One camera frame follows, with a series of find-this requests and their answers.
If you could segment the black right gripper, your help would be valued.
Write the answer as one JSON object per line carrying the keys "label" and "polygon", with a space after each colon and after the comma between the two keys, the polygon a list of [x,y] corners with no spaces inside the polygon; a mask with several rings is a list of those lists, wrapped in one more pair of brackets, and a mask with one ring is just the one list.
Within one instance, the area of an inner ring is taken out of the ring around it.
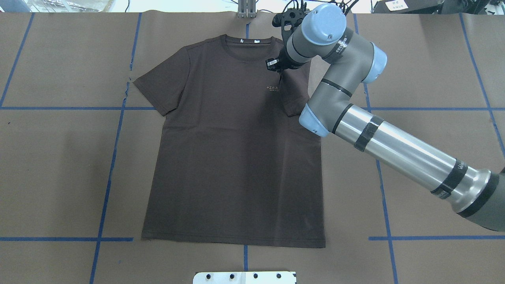
{"label": "black right gripper", "polygon": [[280,51],[279,56],[276,59],[265,60],[267,70],[275,72],[283,72],[283,70],[293,69],[294,62],[288,55],[287,51]]}

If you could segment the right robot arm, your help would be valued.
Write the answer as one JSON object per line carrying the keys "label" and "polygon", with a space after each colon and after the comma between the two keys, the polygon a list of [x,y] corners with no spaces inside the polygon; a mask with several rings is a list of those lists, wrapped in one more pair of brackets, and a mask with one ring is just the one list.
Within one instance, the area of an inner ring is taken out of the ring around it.
{"label": "right robot arm", "polygon": [[272,25],[282,29],[284,47],[266,61],[268,70],[298,69],[316,56],[330,64],[300,114],[304,128],[320,137],[341,137],[448,201],[460,217],[504,231],[504,172],[474,169],[350,102],[361,83],[382,73],[387,56],[347,27],[339,6],[290,8],[276,14]]}

